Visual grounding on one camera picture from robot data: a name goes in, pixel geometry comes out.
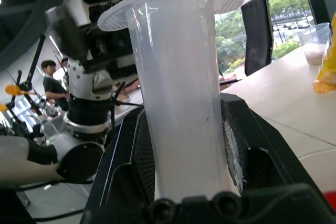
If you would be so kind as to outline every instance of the person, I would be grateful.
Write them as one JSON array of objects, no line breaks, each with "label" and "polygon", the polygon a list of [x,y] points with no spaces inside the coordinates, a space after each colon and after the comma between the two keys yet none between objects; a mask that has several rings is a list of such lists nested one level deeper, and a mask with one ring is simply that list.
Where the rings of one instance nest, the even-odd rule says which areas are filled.
[{"label": "person", "polygon": [[45,72],[43,86],[47,99],[54,99],[56,104],[63,111],[68,111],[68,92],[62,87],[62,84],[53,78],[56,72],[56,63],[53,60],[45,60],[41,63],[41,68]]},{"label": "person", "polygon": [[61,61],[61,65],[64,69],[68,68],[68,58],[63,58]]}]

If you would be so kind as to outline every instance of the cable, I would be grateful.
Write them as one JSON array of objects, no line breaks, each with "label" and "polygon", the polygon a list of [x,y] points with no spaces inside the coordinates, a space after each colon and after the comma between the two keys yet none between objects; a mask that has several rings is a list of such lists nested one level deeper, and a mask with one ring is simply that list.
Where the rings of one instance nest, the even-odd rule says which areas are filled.
[{"label": "cable", "polygon": [[59,184],[59,183],[89,185],[89,184],[93,183],[93,180],[81,181],[81,182],[72,182],[72,181],[67,181],[67,180],[50,181],[50,182],[45,182],[45,183],[41,183],[41,184],[38,184],[38,185],[32,185],[32,186],[20,187],[20,188],[13,188],[13,189],[14,189],[14,191],[26,191],[26,190],[32,190],[32,189],[35,189],[35,188],[47,186],[47,185],[56,185],[56,184]]},{"label": "cable", "polygon": [[84,191],[85,195],[86,195],[87,197],[89,197],[89,196],[90,196],[90,194],[88,193],[88,191],[86,191],[86,189],[83,187],[83,185],[79,185],[79,186],[80,186],[80,188],[82,188],[82,189],[83,189],[83,191]]},{"label": "cable", "polygon": [[1,223],[9,223],[9,222],[24,222],[24,221],[35,221],[35,222],[46,222],[46,221],[52,221],[52,220],[58,220],[66,217],[70,217],[73,215],[78,215],[84,212],[84,209],[76,210],[73,212],[68,212],[66,214],[62,215],[56,215],[52,217],[47,218],[20,218],[20,217],[1,217],[0,222]]},{"label": "cable", "polygon": [[143,107],[141,104],[131,103],[131,102],[118,102],[118,105],[128,105],[128,106],[139,106]]},{"label": "cable", "polygon": [[123,90],[124,86],[125,86],[126,82],[123,81],[120,86],[118,87],[116,93],[115,93],[115,96],[113,97],[113,101],[116,101],[117,98],[118,98],[118,95],[120,94],[120,92]]},{"label": "cable", "polygon": [[71,186],[69,186],[67,183],[65,183],[65,185],[66,185],[67,187],[69,187],[71,190],[73,190],[74,192],[78,193],[78,194],[79,194],[80,196],[82,196],[84,199],[88,199],[87,196],[81,194],[79,191],[75,190],[74,188],[72,188]]}]

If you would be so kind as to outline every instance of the tree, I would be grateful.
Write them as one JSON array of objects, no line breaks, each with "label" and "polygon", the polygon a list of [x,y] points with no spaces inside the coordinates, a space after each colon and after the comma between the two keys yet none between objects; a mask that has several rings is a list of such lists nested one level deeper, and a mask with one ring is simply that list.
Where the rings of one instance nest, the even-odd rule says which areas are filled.
[{"label": "tree", "polygon": [[272,53],[272,58],[278,60],[299,47],[300,43],[298,43],[297,41],[290,40],[274,49]]},{"label": "tree", "polygon": [[288,14],[298,11],[304,16],[310,9],[308,0],[269,0],[269,4],[273,19],[277,19],[283,12]]},{"label": "tree", "polygon": [[230,62],[228,64],[229,68],[224,73],[232,73],[236,68],[244,64],[245,59],[238,59],[235,62]]},{"label": "tree", "polygon": [[241,11],[221,15],[216,21],[216,46],[218,66],[222,72],[229,68],[229,63],[245,57],[245,28]]}]

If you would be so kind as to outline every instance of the black screw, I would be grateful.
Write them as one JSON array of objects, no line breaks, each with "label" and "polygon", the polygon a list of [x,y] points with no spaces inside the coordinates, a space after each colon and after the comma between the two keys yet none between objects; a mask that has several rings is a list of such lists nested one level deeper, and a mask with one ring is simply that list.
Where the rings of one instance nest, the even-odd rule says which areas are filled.
[{"label": "black screw", "polygon": [[149,207],[150,217],[155,224],[170,223],[176,214],[176,205],[168,199],[160,199]]},{"label": "black screw", "polygon": [[230,192],[216,195],[213,203],[217,212],[225,217],[238,217],[242,211],[241,199]]}]

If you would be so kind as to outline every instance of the black chair back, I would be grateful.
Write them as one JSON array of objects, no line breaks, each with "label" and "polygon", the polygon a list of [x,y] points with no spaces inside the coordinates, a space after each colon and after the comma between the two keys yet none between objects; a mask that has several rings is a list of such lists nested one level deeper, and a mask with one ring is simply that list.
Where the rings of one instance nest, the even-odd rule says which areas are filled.
[{"label": "black chair back", "polygon": [[245,74],[271,63],[273,27],[268,0],[251,0],[241,7],[246,31]]}]

